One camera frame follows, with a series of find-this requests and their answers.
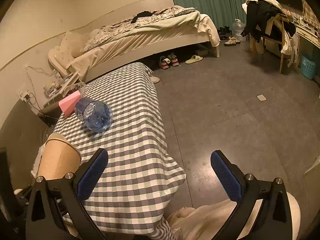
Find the right sneaker under bed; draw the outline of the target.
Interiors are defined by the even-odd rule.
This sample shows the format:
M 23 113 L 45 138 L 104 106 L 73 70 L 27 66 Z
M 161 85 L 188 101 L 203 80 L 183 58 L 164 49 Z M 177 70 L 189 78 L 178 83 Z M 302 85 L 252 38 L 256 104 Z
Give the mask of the right sneaker under bed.
M 168 59 L 170 60 L 170 63 L 173 67 L 177 67 L 180 65 L 179 61 L 174 53 L 171 53 L 170 55 L 168 55 Z

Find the grey sofa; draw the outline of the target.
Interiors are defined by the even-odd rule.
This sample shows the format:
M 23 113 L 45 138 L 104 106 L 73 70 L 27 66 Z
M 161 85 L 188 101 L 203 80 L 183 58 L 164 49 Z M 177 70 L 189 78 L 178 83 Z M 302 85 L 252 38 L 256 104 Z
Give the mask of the grey sofa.
M 33 185 L 31 170 L 54 126 L 18 100 L 1 127 L 1 204 L 10 218 L 23 213 L 14 191 Z

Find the white pillow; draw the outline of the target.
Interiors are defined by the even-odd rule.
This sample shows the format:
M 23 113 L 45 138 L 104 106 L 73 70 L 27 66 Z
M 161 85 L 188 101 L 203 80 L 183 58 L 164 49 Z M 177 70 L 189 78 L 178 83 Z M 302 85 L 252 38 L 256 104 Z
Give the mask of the white pillow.
M 81 49 L 89 39 L 88 34 L 67 31 L 59 46 L 48 52 L 48 61 L 62 77 L 74 72 L 71 62 L 82 55 Z

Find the blue water bottle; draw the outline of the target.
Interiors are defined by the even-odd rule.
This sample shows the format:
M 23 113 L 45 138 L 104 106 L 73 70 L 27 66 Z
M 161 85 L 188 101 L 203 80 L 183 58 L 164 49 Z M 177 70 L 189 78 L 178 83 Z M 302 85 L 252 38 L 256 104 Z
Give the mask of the blue water bottle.
M 75 104 L 74 112 L 78 119 L 93 132 L 105 132 L 112 125 L 112 109 L 103 101 L 81 98 Z

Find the large clear water jug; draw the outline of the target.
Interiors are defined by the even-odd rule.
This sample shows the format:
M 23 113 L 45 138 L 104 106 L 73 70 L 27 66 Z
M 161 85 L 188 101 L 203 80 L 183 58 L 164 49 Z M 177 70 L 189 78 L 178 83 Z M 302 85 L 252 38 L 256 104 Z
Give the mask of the large clear water jug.
M 246 41 L 246 36 L 242 36 L 241 33 L 244 31 L 245 24 L 238 18 L 233 22 L 232 35 L 240 42 Z

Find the sneaker under bed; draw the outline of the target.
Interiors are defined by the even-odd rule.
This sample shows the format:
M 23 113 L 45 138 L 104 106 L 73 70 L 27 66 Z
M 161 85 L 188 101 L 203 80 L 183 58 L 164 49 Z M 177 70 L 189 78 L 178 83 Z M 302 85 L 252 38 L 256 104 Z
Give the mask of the sneaker under bed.
M 179 61 L 174 53 L 171 53 L 170 55 L 168 55 L 168 59 L 170 60 L 170 63 L 173 67 L 177 67 L 180 65 Z
M 159 66 L 162 68 L 162 69 L 168 69 L 170 67 L 170 59 L 166 56 L 161 56 L 159 58 Z

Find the pink faceted container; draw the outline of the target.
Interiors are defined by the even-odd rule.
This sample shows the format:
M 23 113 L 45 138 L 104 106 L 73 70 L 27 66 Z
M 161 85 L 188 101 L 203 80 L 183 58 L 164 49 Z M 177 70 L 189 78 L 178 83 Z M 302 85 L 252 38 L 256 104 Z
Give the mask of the pink faceted container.
M 82 98 L 81 93 L 77 90 L 64 99 L 59 101 L 59 107 L 65 116 L 69 116 L 74 112 L 76 103 Z

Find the wooden chair with clothes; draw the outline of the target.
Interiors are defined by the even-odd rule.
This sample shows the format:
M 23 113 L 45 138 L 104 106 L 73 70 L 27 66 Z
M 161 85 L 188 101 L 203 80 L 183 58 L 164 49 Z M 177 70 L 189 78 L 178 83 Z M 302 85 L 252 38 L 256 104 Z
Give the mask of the wooden chair with clothes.
M 280 52 L 281 73 L 284 59 L 288 59 L 289 67 L 295 56 L 296 26 L 293 17 L 276 0 L 245 0 L 242 9 L 246 14 L 246 25 L 241 36 L 248 36 L 252 53 L 263 54 L 265 41 L 270 40 L 278 44 Z

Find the beige slipper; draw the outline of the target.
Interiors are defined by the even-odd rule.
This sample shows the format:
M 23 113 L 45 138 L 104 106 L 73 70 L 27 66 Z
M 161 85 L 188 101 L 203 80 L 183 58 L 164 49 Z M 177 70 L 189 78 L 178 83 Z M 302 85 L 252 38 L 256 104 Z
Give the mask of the beige slipper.
M 150 80 L 152 81 L 152 83 L 156 84 L 156 83 L 159 83 L 160 78 L 156 76 L 151 76 Z

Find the bed with beige sheets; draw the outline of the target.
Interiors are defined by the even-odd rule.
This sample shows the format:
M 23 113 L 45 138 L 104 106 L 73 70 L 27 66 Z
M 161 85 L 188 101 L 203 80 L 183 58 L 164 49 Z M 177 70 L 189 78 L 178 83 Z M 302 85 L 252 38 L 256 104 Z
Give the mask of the bed with beige sheets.
M 117 56 L 190 34 L 204 35 L 214 48 L 220 45 L 213 20 L 193 7 L 175 5 L 163 10 L 144 11 L 93 30 L 82 45 L 80 55 L 67 64 L 67 69 L 78 72 L 83 79 L 90 69 Z

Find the left sneaker under bed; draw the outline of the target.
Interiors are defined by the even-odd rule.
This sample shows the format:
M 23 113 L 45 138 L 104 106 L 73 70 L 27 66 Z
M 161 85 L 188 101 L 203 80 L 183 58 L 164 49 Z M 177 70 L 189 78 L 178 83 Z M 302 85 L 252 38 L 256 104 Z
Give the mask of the left sneaker under bed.
M 170 59 L 166 56 L 161 56 L 159 58 L 159 66 L 162 68 L 162 69 L 168 69 L 170 67 Z

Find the white bedside table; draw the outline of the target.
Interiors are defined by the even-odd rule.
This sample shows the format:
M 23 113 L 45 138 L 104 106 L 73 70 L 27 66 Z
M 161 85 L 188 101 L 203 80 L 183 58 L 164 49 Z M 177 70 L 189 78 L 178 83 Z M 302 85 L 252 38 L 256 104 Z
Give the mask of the white bedside table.
M 71 87 L 75 85 L 77 82 L 80 82 L 80 76 L 78 72 L 73 73 L 62 85 L 61 88 L 58 89 L 52 96 L 50 96 L 47 100 L 47 102 L 43 105 L 44 107 L 47 107 L 49 105 L 52 105 L 56 102 L 59 102 L 62 100 L 67 93 L 71 90 Z

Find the brown paper cup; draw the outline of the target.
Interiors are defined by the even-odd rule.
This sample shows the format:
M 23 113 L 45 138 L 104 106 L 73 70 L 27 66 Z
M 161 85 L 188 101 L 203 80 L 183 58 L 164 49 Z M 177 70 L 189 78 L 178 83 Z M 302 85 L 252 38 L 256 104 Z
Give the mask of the brown paper cup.
M 52 133 L 44 144 L 36 176 L 46 180 L 61 179 L 75 172 L 81 163 L 81 154 L 62 134 Z

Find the beige shoes by curtain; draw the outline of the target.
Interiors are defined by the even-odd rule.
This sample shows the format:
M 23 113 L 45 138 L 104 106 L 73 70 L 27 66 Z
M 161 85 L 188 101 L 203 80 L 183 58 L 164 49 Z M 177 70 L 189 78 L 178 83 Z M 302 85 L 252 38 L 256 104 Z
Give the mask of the beige shoes by curtain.
M 237 38 L 235 38 L 234 36 L 230 36 L 229 40 L 224 43 L 224 46 L 227 46 L 227 47 L 236 46 L 237 44 L 240 44 L 240 43 L 241 41 L 239 41 Z

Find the blue laundry basket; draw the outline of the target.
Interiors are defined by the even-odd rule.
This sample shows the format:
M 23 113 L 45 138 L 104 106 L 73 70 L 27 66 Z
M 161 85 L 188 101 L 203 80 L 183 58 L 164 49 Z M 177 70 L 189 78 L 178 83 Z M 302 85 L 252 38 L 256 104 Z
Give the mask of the blue laundry basket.
M 309 80 L 312 80 L 316 75 L 316 64 L 310 60 L 308 54 L 302 54 L 300 72 Z

